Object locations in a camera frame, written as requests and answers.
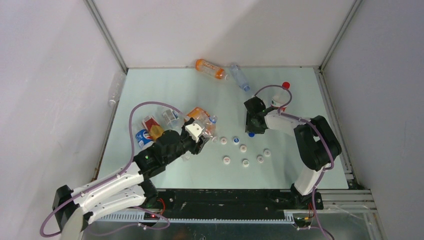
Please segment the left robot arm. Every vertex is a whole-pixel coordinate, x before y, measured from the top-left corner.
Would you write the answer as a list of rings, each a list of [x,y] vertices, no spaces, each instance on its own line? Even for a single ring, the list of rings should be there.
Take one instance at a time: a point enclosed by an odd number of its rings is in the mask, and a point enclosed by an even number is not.
[[[181,132],[166,130],[133,156],[129,166],[78,188],[58,188],[52,209],[59,229],[64,229],[76,210],[81,210],[83,231],[101,217],[122,209],[153,208],[159,196],[151,178],[187,152],[199,154],[209,139],[210,135],[196,123],[183,126]]]

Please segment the Pepsi bottle blue label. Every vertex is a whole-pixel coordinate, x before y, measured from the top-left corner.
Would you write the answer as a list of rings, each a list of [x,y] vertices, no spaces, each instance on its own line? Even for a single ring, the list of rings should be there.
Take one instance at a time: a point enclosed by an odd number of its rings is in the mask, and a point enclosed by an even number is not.
[[[205,137],[213,138],[215,137],[215,131],[216,131],[216,124],[218,117],[216,115],[200,115],[196,118],[204,127],[202,130],[202,134]]]

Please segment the Nongfu Spring red label bottle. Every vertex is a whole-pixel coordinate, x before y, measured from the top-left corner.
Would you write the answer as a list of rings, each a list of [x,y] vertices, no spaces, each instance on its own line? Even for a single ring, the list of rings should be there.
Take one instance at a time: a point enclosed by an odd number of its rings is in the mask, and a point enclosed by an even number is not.
[[[274,95],[271,98],[271,106],[277,108],[281,106],[286,107],[287,104],[290,102],[290,99],[290,94],[286,90],[278,88],[277,90],[275,90]]]

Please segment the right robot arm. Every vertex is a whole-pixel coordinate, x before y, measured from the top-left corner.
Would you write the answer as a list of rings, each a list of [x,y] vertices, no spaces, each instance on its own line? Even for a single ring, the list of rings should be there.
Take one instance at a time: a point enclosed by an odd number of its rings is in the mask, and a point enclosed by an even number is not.
[[[295,138],[304,167],[292,185],[291,204],[304,209],[321,182],[324,173],[335,167],[335,159],[342,153],[341,145],[325,117],[303,118],[288,114],[282,107],[266,107],[257,96],[244,102],[247,133],[264,134],[279,130]]]

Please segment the red bottle cap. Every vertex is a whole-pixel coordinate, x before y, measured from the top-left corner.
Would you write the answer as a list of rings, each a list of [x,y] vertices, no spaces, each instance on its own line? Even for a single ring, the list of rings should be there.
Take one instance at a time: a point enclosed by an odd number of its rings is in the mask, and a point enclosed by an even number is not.
[[[282,87],[285,88],[285,89],[289,89],[290,86],[291,86],[290,83],[287,82],[287,81],[285,81],[285,82],[282,83]]]

